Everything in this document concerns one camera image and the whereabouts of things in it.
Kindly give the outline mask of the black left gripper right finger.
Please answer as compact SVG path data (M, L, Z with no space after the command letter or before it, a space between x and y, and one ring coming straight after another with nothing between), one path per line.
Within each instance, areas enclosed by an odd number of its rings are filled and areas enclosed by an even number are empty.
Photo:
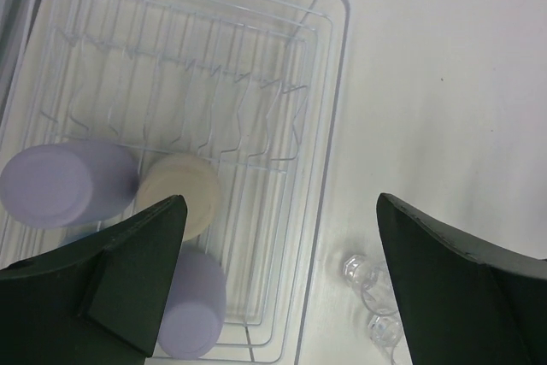
M544 364L546 262L388 193L379 235L415 364Z

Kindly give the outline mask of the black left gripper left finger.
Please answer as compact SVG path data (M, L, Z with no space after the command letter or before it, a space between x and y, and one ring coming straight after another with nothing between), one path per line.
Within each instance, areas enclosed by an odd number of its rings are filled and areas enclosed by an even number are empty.
M152 357L187 207L171 196L1 271L3 364L143 364Z

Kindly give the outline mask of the blue plastic cup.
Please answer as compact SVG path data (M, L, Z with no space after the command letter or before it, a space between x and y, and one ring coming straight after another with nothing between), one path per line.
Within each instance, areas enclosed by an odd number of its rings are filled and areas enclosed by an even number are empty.
M61 241L61 243L59 244L59 247L63 247L63 246L66 246L68 244L79 241L83 238L90 237L91 235L94 235L95 233L97 233L96 230L86 231L86 232L81 232L81 233L70 233L65 239L63 239Z

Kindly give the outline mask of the clear plastic cup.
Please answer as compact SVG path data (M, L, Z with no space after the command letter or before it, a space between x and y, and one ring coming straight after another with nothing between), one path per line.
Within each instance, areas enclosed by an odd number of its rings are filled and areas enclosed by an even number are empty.
M344 261L342 275L349 287L360 297L383 297L392 291L385 261L375 261L365 255L353 255Z
M392 293L362 291L362 302L368 310L368 336L373 344L389 356L403 338L403 325Z

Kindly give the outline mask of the lilac plastic cup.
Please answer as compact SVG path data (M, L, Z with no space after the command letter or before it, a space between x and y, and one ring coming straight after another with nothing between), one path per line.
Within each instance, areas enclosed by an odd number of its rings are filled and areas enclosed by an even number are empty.
M120 214L138 183L138 163L117 144L42 144L7 162L1 203L16 221L33 228L75 227Z
M194 360L217 343L226 319L226 276L221 265L199 249L181 250L158 333L169 356Z

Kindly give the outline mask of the beige plastic cup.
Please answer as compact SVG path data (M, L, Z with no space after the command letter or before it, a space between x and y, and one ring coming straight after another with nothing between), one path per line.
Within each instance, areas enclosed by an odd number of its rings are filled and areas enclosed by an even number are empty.
M183 240L202 234L213 222L221 201L217 173L207 161L191 154L172 154L156 162L144 177L135 199L135 210L171 197L185 199L187 217Z

